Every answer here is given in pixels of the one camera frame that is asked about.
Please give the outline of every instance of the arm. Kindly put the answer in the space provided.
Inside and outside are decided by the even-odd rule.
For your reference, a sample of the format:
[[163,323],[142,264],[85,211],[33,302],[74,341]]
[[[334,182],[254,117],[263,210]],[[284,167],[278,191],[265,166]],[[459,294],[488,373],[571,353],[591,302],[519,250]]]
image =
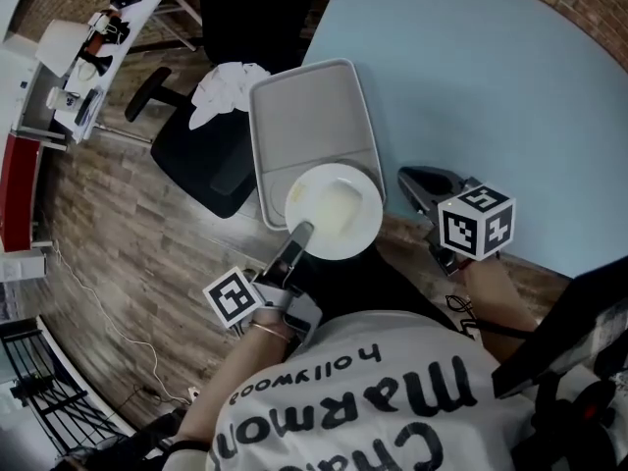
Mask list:
[[[532,313],[495,257],[474,262],[462,273],[478,319],[522,332],[533,332],[537,328]],[[484,347],[500,363],[510,357],[523,341],[490,332],[481,333]]]
[[[261,310],[256,311],[255,321],[290,338],[292,330],[281,317],[276,311]],[[232,392],[257,372],[281,363],[287,344],[265,330],[250,327],[187,411],[176,440],[211,444],[218,414]]]

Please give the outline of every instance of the lamp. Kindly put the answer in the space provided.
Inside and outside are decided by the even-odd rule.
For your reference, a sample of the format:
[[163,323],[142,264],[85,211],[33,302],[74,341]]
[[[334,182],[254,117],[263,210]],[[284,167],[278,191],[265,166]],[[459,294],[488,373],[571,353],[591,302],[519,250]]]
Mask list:
[[39,40],[35,57],[57,77],[65,75],[77,57],[94,65],[98,74],[103,76],[111,65],[112,57],[99,58],[84,50],[90,33],[89,25],[53,20]]

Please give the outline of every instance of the bracelet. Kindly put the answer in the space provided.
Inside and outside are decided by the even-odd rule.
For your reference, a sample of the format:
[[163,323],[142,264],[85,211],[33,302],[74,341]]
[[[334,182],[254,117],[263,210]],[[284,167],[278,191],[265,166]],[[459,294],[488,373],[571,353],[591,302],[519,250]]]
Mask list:
[[264,330],[265,332],[268,332],[269,334],[272,334],[275,337],[279,337],[280,339],[285,340],[286,342],[290,342],[288,337],[280,334],[279,332],[276,332],[272,328],[268,328],[267,326],[260,325],[259,323],[256,323],[255,321],[251,321],[248,326],[249,327],[254,326],[255,328],[259,328],[260,330]]

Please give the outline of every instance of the wooden floor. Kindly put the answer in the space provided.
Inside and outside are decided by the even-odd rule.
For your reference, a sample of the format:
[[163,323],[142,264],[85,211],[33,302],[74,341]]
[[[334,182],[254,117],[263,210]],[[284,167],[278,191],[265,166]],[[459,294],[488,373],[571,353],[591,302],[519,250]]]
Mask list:
[[[201,55],[185,51],[130,58],[107,101],[108,123],[119,121],[131,85],[159,64],[180,70],[172,81],[181,90],[190,89],[209,68]],[[147,114],[140,130],[151,135],[168,112],[154,106]],[[46,184],[43,209],[52,237],[123,333],[154,344],[158,374],[168,390],[186,396],[188,387],[211,378],[234,343],[202,289],[233,265],[261,268],[285,235],[265,228],[254,194],[232,218],[215,217],[173,184],[145,148],[95,132],[67,153],[49,156],[40,180]],[[421,240],[424,234],[409,222],[387,218],[378,246],[430,299],[443,304],[446,294],[464,292],[442,276]],[[97,302],[54,253],[48,262],[46,279],[13,285],[23,315],[43,315],[77,368],[113,406],[135,386],[159,391],[150,349],[113,333]],[[547,313],[566,280],[516,260],[507,264],[533,311]],[[138,394],[121,412],[141,425],[172,406]]]

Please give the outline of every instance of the white cup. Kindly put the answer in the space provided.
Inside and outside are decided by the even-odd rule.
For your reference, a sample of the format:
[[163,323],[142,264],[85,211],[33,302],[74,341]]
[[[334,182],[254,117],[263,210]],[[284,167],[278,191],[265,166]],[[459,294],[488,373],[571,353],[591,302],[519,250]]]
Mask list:
[[46,106],[51,110],[63,110],[64,112],[77,112],[80,108],[81,98],[75,92],[68,92],[60,87],[53,87],[48,93]]

